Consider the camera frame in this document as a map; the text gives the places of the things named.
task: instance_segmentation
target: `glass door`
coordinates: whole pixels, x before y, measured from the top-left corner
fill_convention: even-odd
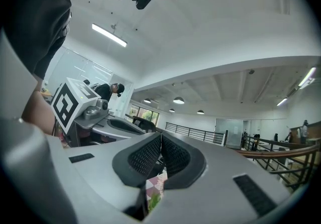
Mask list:
[[[226,130],[228,130],[226,145],[229,145],[233,148],[240,148],[243,132],[243,121],[216,119],[215,132],[225,133]]]

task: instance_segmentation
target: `person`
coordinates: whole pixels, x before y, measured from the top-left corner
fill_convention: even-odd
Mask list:
[[[307,120],[305,120],[303,122],[303,126],[302,126],[302,129],[301,129],[301,138],[300,138],[300,141],[301,141],[301,144],[305,145],[306,144],[306,138],[307,138]]]
[[[6,4],[9,15],[3,25],[7,38],[38,82],[22,118],[46,134],[52,132],[54,114],[40,89],[51,59],[69,32],[70,7],[70,0],[10,0]]]
[[[260,134],[255,134],[254,138],[260,138]],[[257,139],[255,139],[254,142],[252,143],[251,151],[257,150],[258,143],[259,143],[259,141]]]
[[[292,135],[292,131],[289,132],[289,134],[286,136],[285,141],[292,143],[293,140],[293,135]]]
[[[116,93],[118,97],[121,97],[121,94],[124,92],[125,87],[123,84],[102,84],[95,89],[95,92],[101,96],[102,100],[109,101],[112,94]]]

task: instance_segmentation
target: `gray plastic panel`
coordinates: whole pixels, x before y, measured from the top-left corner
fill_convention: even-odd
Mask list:
[[[104,118],[102,121],[100,121],[97,125],[95,125],[92,128],[92,132],[101,134],[103,136],[107,136],[107,137],[111,137],[111,138],[117,139],[118,141],[119,140],[123,140],[123,139],[132,138],[132,137],[135,137],[135,136],[138,135],[138,134],[134,134],[132,132],[128,132],[128,131],[125,131],[125,130],[119,130],[119,129],[115,129],[115,128],[111,127],[110,125],[107,124],[107,122],[109,120],[111,120],[111,119],[120,120],[120,121],[123,121],[123,122],[126,121],[124,119],[108,115],[106,118]],[[139,127],[137,127],[136,125],[134,125],[134,124],[132,124],[130,122],[128,122],[128,125],[131,126],[133,129],[136,129],[136,130],[138,130],[140,132],[145,133],[144,130],[140,129]]]
[[[136,204],[139,189],[121,182],[113,171],[112,159],[117,152],[154,133],[105,145],[63,149],[58,138],[47,136],[45,139],[32,125],[2,121],[0,127],[7,135],[0,150],[5,172],[46,222],[138,223],[122,211]],[[289,197],[285,187],[273,176],[235,151],[174,136],[202,152],[206,169],[190,187],[165,190],[162,200],[142,223],[254,221],[258,214],[233,180],[244,173],[276,205]],[[94,158],[73,164],[69,160],[86,153]]]
[[[20,118],[37,81],[16,55],[3,28],[0,31],[0,84],[0,118]]]

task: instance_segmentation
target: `staircase railing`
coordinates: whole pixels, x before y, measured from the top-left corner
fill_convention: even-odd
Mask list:
[[[184,136],[196,138],[199,140],[211,142],[211,143],[222,145],[222,146],[224,146],[226,139],[227,139],[227,132],[224,134],[224,133],[191,129],[188,127],[176,125],[176,124],[169,123],[169,122],[166,122],[165,129],[167,131],[171,131],[171,132],[178,133],[178,134],[181,134]]]
[[[306,184],[319,162],[316,154],[319,145],[299,145],[246,136],[243,150],[237,150],[253,159],[270,174],[278,175],[285,186],[296,190]]]

